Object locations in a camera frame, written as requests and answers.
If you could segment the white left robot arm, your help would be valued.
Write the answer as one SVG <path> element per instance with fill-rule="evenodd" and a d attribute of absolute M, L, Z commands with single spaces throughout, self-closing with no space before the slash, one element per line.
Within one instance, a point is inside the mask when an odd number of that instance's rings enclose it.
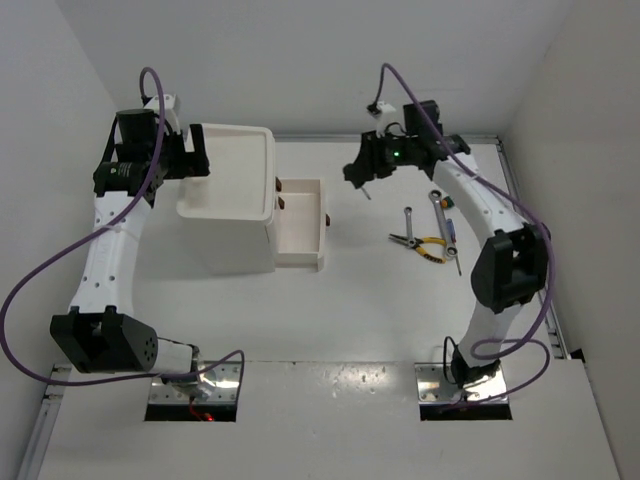
<path fill-rule="evenodd" d="M 133 281 L 141 235 L 166 180 L 209 173 L 200 126 L 182 131 L 174 94 L 143 97 L 116 113 L 93 173 L 94 232 L 79 287 L 50 333 L 84 374 L 154 374 L 191 399 L 213 392 L 199 349 L 160 338 L 136 319 Z"/>

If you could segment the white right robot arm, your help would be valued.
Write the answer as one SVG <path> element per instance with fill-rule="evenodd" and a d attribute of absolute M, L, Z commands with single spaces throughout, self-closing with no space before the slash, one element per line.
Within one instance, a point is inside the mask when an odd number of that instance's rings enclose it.
<path fill-rule="evenodd" d="M 344 178 L 361 189 L 390 177 L 399 167 L 412 166 L 452 195 L 480 253 L 470 274 L 476 303 L 464 336 L 446 360 L 449 379 L 463 388 L 491 377 L 502 358 L 535 342 L 545 320 L 548 308 L 543 306 L 523 337 L 508 336 L 522 308 L 550 288 L 554 260 L 549 233 L 506 191 L 483 177 L 461 136 L 443 134 L 436 102 L 404 105 L 404 127 L 398 134 L 390 130 L 393 106 L 377 100 L 367 110 L 376 127 L 362 133 L 356 159 L 343 168 Z"/>

